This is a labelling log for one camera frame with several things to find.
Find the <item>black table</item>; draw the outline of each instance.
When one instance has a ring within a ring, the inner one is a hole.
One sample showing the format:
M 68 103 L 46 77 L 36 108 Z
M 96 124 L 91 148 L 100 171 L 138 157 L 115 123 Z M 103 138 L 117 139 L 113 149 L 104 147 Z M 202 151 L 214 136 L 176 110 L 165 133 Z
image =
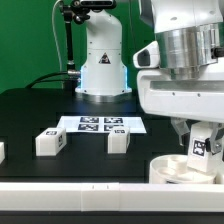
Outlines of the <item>black table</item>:
M 1 182 L 148 183 L 150 161 L 185 154 L 167 117 L 145 115 L 138 97 L 117 103 L 91 103 L 55 89 L 12 89 L 0 95 L 0 142 L 6 159 Z M 131 134 L 125 155 L 107 154 L 108 134 L 69 133 L 56 157 L 36 157 L 35 137 L 56 127 L 60 117 L 141 116 L 147 134 Z M 0 212 L 0 223 L 221 223 L 224 214 L 159 212 Z

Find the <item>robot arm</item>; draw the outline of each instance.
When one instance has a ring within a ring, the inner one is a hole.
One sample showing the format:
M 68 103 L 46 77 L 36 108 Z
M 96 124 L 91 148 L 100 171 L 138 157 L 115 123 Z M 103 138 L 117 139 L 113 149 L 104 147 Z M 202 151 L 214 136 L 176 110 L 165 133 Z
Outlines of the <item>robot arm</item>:
M 188 167 L 207 173 L 220 164 L 223 151 L 224 1 L 151 0 L 148 14 L 144 2 L 142 16 L 149 25 L 154 21 L 158 66 L 150 63 L 155 43 L 134 55 L 142 68 L 141 106 L 146 113 L 172 117 L 180 139 L 189 132 L 186 119 L 202 121 L 191 128 Z

